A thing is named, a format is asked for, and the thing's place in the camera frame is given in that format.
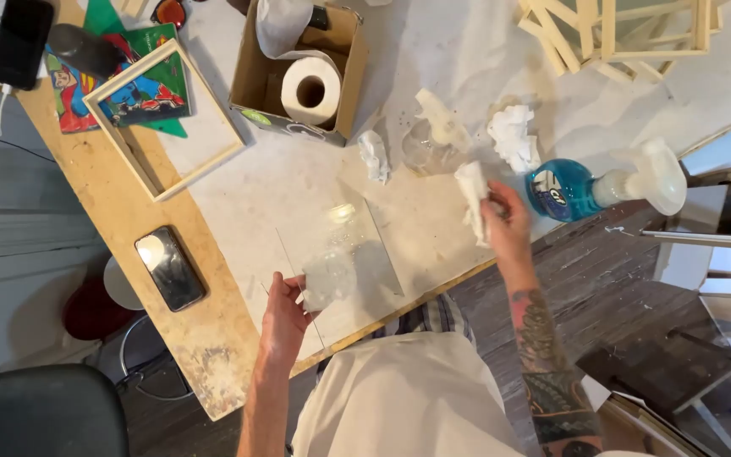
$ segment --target white cable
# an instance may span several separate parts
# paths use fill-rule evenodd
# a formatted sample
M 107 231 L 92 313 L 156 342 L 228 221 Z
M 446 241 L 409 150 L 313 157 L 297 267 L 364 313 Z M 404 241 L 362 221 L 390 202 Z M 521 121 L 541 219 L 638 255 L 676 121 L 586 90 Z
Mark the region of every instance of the white cable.
M 7 96 L 10 95 L 12 89 L 13 87 L 9 84 L 2 85 L 2 100 L 0 101 L 0 137 L 2 136 L 2 111 L 5 108 L 5 100 L 7 99 Z

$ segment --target hand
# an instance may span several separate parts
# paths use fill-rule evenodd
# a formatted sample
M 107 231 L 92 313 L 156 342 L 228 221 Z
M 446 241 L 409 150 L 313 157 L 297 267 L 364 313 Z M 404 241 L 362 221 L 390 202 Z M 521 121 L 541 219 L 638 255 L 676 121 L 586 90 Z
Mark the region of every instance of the hand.
M 304 313 L 303 302 L 296 303 L 301 288 L 305 287 L 305 275 L 285 280 L 281 273 L 273 273 L 267 310 L 261 322 L 259 358 L 285 369 L 288 374 L 298 358 L 306 328 L 314 319 L 310 313 Z
M 481 215 L 490 235 L 490 245 L 498 259 L 498 269 L 509 283 L 513 278 L 534 278 L 530 244 L 530 215 L 513 188 L 489 181 L 490 194 L 481 201 Z M 500 206 L 506 215 L 499 215 Z

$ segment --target smartphone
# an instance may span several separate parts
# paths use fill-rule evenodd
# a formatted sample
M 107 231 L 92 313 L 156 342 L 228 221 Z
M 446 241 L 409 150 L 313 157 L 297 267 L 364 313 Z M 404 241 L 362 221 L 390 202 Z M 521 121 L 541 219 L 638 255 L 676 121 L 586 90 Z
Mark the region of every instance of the smartphone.
M 134 243 L 134 247 L 168 309 L 182 311 L 205 296 L 205 288 L 169 227 L 163 226 L 145 235 Z
M 36 86 L 54 14 L 42 0 L 7 0 L 0 20 L 0 83 L 23 90 Z

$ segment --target chair seat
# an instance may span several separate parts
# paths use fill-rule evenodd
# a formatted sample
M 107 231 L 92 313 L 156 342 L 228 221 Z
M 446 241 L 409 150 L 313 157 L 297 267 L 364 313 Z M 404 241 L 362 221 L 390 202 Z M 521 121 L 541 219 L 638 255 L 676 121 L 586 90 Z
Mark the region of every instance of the chair seat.
M 1 373 L 0 455 L 128 456 L 115 387 L 77 363 Z

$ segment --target superman comic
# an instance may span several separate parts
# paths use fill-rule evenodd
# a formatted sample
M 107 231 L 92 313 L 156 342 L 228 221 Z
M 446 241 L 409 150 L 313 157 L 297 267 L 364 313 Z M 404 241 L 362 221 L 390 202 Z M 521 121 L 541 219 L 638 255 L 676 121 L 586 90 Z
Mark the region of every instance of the superman comic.
M 115 69 L 115 75 L 175 37 L 176 28 L 173 24 L 103 35 L 103 38 L 120 48 L 125 57 Z M 47 68 L 55 91 L 55 108 L 61 132 L 97 129 L 97 122 L 86 109 L 83 98 L 100 82 L 56 58 L 49 47 L 47 54 Z M 117 127 L 191 115 L 181 58 L 178 54 L 168 57 L 141 77 L 116 90 L 101 102 L 100 107 Z

